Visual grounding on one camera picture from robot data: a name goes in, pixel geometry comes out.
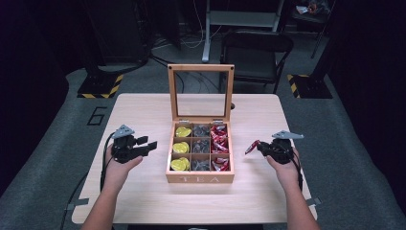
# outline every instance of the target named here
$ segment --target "cable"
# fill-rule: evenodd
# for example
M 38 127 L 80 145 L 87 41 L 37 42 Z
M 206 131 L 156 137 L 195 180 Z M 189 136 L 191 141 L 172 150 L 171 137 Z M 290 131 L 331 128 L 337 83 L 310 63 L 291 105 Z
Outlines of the cable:
M 202 43 L 203 37 L 204 37 L 204 35 L 203 35 L 203 25 L 202 25 L 202 22 L 200 21 L 199 14 L 197 13 L 197 7 L 196 7 L 195 0 L 193 0 L 193 6 L 194 6 L 194 11 L 196 12 L 197 20 L 199 21 L 200 31 L 201 31 L 202 36 L 200 37 L 200 41 L 195 46 L 188 46 L 183 39 L 180 39 L 183 42 L 183 44 L 186 45 L 186 47 L 191 48 L 191 49 L 196 48 L 197 46 L 199 46 Z
M 168 60 L 162 59 L 162 58 L 160 58 L 160 57 L 157 57 L 157 56 L 155 56 L 155 55 L 153 55 L 153 54 L 150 55 L 150 58 L 152 58 L 152 59 L 155 60 L 156 62 L 160 63 L 161 65 L 164 65 L 164 66 L 167 67 L 167 68 L 168 68 L 168 66 L 167 66 L 166 64 L 164 64 L 163 62 L 166 62 L 166 63 L 173 63 L 173 62 L 171 62 L 171 61 L 168 61 Z M 179 74 L 176 73 L 176 76 L 179 78 L 179 80 L 180 80 L 181 83 L 182 83 L 182 91 L 181 91 L 181 92 L 184 93 L 184 92 L 185 92 L 185 82 L 183 81 L 183 79 L 180 77 Z
M 87 174 L 89 174 L 89 172 L 87 172 L 79 181 L 79 183 L 77 184 L 77 186 L 75 187 L 75 190 L 71 193 L 71 196 L 69 197 L 68 203 L 66 204 L 66 207 L 68 207 L 68 205 L 72 202 L 72 198 L 74 197 L 78 187 L 80 186 L 81 182 L 83 182 L 84 178 L 86 178 Z M 62 218 L 62 222 L 60 223 L 60 230 L 63 229 L 63 225 L 65 223 L 66 220 L 66 214 L 68 213 L 68 210 L 65 208 L 65 211 L 63 212 L 63 218 Z
M 108 138 L 107 138 L 107 140 L 105 141 L 105 144 L 104 144 L 104 150 L 103 150 L 103 152 L 102 152 L 101 191 L 102 191 L 102 187 L 103 187 L 103 185 L 104 185 L 105 171 L 106 171 L 106 169 L 107 169 L 107 165 L 105 164 L 105 155 L 106 155 L 106 153 L 107 153 L 108 142 L 110 141 L 110 138 L 113 136 L 113 134 L 114 134 L 114 132 L 112 132 L 112 133 L 108 136 Z

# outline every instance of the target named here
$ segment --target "wooden table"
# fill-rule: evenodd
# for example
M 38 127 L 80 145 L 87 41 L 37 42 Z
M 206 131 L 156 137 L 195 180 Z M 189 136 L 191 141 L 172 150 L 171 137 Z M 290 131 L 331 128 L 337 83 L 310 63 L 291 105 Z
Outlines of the wooden table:
M 133 169 L 118 198 L 115 223 L 134 224 L 237 224 L 286 222 L 286 203 L 274 169 L 257 150 L 245 155 L 257 139 L 288 131 L 276 95 L 235 94 L 231 131 L 236 176 L 232 184 L 168 183 L 165 175 L 171 128 L 169 94 L 122 94 L 118 97 L 96 152 L 72 220 L 83 223 L 100 193 L 102 151 L 108 135 L 121 125 L 148 136 L 158 148 Z M 303 194 L 311 198 L 304 179 Z M 310 207 L 315 218 L 316 210 Z

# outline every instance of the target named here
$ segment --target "wrist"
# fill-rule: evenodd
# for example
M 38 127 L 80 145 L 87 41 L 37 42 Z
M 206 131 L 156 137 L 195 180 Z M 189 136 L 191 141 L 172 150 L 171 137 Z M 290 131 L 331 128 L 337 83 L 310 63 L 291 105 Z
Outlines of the wrist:
M 101 190 L 101 195 L 117 197 L 119 195 L 119 192 L 120 192 L 120 190 L 116 190 L 111 187 L 104 186 L 104 188 Z
M 286 194 L 302 193 L 298 181 L 282 184 L 282 187 Z

